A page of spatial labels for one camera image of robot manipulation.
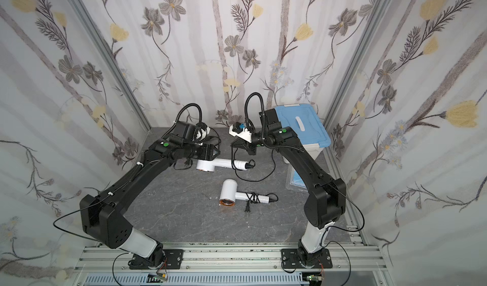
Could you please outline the blue lid storage box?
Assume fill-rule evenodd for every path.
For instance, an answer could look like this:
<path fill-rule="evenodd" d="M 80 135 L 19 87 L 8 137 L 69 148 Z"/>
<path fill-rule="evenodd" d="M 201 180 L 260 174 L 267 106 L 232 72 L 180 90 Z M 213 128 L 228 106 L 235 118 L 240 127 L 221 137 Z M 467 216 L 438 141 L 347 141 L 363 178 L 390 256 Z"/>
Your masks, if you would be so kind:
<path fill-rule="evenodd" d="M 313 159 L 331 145 L 327 131 L 310 104 L 280 105 L 275 111 L 281 125 L 294 130 Z"/>

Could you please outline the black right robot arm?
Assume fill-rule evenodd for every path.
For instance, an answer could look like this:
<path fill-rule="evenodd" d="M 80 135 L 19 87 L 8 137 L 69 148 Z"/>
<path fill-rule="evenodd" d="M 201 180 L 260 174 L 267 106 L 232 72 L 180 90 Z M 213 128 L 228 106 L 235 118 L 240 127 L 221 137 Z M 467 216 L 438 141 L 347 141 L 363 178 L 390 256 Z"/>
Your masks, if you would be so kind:
<path fill-rule="evenodd" d="M 283 126 L 274 109 L 261 112 L 262 129 L 250 123 L 235 123 L 229 133 L 235 137 L 233 148 L 255 155 L 257 147 L 265 146 L 283 155 L 298 173 L 308 192 L 304 213 L 308 220 L 304 235 L 298 242 L 298 265 L 313 268 L 327 259 L 323 241 L 335 223 L 346 212 L 346 185 L 326 173 L 306 151 L 298 134 Z"/>

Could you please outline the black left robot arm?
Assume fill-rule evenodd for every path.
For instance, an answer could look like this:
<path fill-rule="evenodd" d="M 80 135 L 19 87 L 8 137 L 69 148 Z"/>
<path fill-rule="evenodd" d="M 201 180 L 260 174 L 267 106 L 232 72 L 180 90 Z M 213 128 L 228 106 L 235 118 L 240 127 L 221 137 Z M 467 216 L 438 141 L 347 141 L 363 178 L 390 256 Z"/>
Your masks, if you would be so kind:
<path fill-rule="evenodd" d="M 119 181 L 95 197 L 82 199 L 83 231 L 111 249 L 132 253 L 131 269 L 160 268 L 167 259 L 162 243 L 135 229 L 124 214 L 139 194 L 178 160 L 214 160 L 219 149 L 210 142 L 210 133 L 203 122 L 177 121 Z"/>

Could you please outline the aluminium mounting rail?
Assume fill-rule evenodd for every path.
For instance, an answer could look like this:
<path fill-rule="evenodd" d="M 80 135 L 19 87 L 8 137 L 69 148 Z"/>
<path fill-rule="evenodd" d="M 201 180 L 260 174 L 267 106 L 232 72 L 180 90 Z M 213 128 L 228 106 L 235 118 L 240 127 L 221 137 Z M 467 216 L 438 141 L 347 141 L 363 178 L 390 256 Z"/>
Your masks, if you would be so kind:
<path fill-rule="evenodd" d="M 132 270 L 135 257 L 104 246 L 86 248 L 69 285 L 392 285 L 375 246 L 328 244 L 323 259 L 303 267 L 292 244 L 165 245 L 159 270 Z"/>

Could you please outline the white hair dryer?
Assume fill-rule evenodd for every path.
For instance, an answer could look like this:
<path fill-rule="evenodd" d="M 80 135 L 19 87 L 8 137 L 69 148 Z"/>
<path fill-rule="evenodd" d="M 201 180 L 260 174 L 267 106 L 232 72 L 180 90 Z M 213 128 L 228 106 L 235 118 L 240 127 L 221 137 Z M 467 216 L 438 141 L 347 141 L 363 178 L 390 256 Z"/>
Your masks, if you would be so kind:
<path fill-rule="evenodd" d="M 239 192 L 238 184 L 233 179 L 226 179 L 223 182 L 219 196 L 219 204 L 222 206 L 234 206 L 237 200 L 242 200 L 250 204 L 269 204 L 270 197 L 258 195 L 256 193 Z"/>
<path fill-rule="evenodd" d="M 198 170 L 205 172 L 214 172 L 217 167 L 246 171 L 252 169 L 254 164 L 241 160 L 214 159 L 198 160 L 196 166 Z"/>

